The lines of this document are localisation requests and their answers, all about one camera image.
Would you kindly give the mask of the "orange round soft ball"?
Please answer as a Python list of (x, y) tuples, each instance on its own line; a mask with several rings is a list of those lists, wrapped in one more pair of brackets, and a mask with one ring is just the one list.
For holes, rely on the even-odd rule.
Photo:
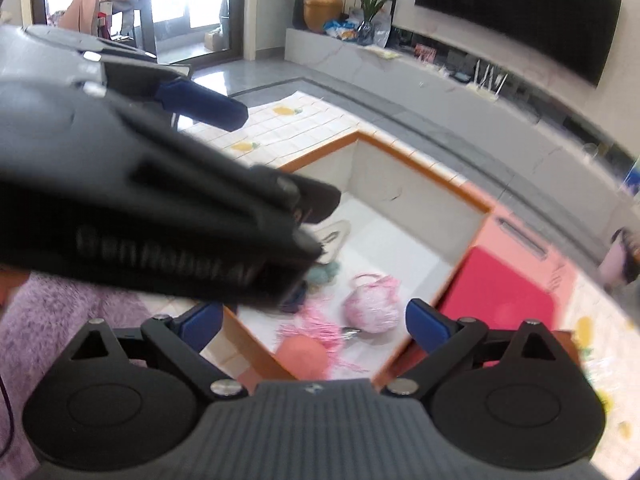
[(274, 356), (299, 380), (325, 380), (328, 374), (330, 361), (326, 348), (308, 336), (285, 338)]

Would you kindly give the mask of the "pink knitted pouch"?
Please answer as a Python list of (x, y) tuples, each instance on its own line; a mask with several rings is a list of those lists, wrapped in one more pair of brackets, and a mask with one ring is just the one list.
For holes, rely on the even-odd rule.
[(352, 291), (343, 301), (349, 326), (367, 334), (394, 330), (400, 320), (400, 281), (390, 275), (363, 273), (350, 281)]

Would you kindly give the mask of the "orange white storage box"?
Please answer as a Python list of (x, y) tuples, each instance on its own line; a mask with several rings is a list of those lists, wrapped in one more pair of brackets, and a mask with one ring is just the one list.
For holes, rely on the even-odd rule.
[[(390, 142), (390, 136), (382, 139), (382, 134), (358, 131), (289, 162), (276, 162), (279, 169), (332, 184), (342, 193), (332, 216), (311, 228), (320, 240), (347, 228), (344, 242), (330, 242), (338, 245), (340, 267), (329, 284), (315, 294), (309, 291), (307, 304), (319, 296), (318, 310), (327, 321), (352, 327), (344, 308), (351, 292), (378, 276), (399, 282), (397, 326), (341, 341), (340, 364), (328, 373), (330, 379), (369, 378), (378, 388), (398, 374), (394, 368), (409, 345), (406, 304), (412, 298), (438, 298), (494, 206), (446, 166), (429, 162), (405, 143)], [(227, 310), (221, 340), (213, 344), (216, 359), (250, 390), (264, 379), (302, 377), (276, 356), (290, 325), (305, 323), (253, 307)]]

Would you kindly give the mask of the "red lidded clear box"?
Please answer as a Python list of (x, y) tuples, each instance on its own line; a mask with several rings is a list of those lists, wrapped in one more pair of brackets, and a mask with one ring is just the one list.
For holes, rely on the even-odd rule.
[(476, 318), (492, 330), (516, 330), (527, 320), (554, 327), (556, 302), (509, 263), (473, 247), (438, 300), (452, 320)]

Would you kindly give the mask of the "golden round vase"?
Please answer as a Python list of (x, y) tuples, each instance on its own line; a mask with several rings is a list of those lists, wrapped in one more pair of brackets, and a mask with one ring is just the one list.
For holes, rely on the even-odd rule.
[(304, 20), (311, 32), (322, 34), (326, 22), (337, 20), (343, 9), (343, 0), (304, 0)]

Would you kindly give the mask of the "white wifi router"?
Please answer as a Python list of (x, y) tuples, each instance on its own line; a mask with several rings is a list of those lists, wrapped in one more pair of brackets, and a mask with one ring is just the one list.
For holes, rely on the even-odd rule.
[(508, 78), (509, 73), (502, 67), (478, 58), (473, 66), (468, 88), (482, 98), (495, 102)]

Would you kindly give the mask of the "white marble tv bench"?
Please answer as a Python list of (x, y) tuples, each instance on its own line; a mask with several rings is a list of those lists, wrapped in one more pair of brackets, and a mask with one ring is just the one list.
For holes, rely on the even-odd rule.
[(284, 56), (393, 102), (497, 159), (559, 205), (592, 240), (607, 242), (623, 226), (638, 230), (638, 204), (598, 162), (504, 99), (490, 98), (408, 56), (384, 60), (365, 47), (294, 28), (285, 34)]

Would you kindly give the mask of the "black wall television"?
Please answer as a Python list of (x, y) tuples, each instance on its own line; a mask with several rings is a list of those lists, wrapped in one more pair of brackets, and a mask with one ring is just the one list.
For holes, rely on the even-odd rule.
[(526, 44), (596, 86), (622, 0), (414, 0)]

